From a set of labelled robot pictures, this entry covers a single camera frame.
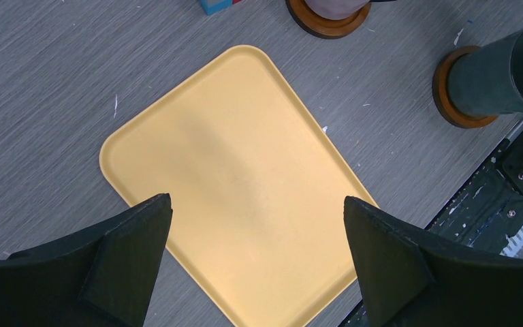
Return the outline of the colourful toy brick block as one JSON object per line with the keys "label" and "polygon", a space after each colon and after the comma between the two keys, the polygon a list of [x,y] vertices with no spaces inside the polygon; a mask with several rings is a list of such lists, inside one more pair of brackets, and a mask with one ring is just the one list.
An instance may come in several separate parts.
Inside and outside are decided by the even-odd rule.
{"label": "colourful toy brick block", "polygon": [[199,0],[199,2],[206,15],[211,16],[241,2],[241,0]]}

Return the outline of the brown wooden coaster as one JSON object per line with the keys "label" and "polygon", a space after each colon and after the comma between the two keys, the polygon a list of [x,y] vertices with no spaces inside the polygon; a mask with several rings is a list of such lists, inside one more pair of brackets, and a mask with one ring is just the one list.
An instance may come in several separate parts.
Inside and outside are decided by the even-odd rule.
{"label": "brown wooden coaster", "polygon": [[330,20],[316,14],[305,1],[286,2],[294,21],[307,33],[323,39],[339,39],[354,32],[366,20],[371,3],[367,2],[356,12],[341,20]]}
{"label": "brown wooden coaster", "polygon": [[462,129],[485,127],[494,122],[498,115],[469,116],[457,109],[449,97],[447,80],[456,61],[461,57],[476,52],[480,46],[463,46],[446,54],[438,63],[432,78],[432,96],[441,116],[451,125]]}

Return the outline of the mauve mug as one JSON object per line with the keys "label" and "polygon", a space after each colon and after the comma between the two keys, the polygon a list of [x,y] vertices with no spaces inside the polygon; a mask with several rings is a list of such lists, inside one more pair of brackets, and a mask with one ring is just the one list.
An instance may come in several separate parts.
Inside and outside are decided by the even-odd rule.
{"label": "mauve mug", "polygon": [[312,12],[322,18],[344,20],[354,17],[369,3],[383,3],[387,0],[305,0],[304,2]]}

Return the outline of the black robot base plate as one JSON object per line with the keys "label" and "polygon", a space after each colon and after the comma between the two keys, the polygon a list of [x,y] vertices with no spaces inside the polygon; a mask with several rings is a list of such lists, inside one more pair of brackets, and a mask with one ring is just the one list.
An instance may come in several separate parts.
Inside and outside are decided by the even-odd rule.
{"label": "black robot base plate", "polygon": [[[523,259],[523,123],[422,229],[470,248]],[[371,326],[362,300],[343,325]]]}

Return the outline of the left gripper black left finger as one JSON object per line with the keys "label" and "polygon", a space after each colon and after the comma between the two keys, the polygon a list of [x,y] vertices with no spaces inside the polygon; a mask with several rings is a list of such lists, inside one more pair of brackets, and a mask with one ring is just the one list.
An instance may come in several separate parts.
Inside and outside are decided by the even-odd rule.
{"label": "left gripper black left finger", "polygon": [[0,326],[142,326],[171,222],[160,193],[0,260]]}

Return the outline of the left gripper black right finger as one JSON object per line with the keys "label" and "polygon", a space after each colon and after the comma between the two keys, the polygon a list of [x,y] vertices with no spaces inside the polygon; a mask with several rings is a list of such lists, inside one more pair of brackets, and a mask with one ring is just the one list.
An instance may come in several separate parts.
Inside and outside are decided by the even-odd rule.
{"label": "left gripper black right finger", "polygon": [[371,326],[523,326],[523,259],[450,241],[359,198],[343,221]]}

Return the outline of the dark green mug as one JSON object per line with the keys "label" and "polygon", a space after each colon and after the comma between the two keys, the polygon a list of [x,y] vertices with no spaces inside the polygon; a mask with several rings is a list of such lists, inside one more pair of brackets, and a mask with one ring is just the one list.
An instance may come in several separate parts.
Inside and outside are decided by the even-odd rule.
{"label": "dark green mug", "polygon": [[523,112],[523,29],[456,59],[447,94],[467,116]]}

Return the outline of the yellow tray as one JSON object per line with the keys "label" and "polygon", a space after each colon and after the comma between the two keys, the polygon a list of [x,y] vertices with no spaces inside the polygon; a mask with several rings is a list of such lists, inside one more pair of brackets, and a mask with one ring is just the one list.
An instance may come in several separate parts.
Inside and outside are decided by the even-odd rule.
{"label": "yellow tray", "polygon": [[373,198],[259,48],[118,128],[99,166],[130,206],[170,195],[168,251],[236,326],[305,326],[355,281],[343,203]]}

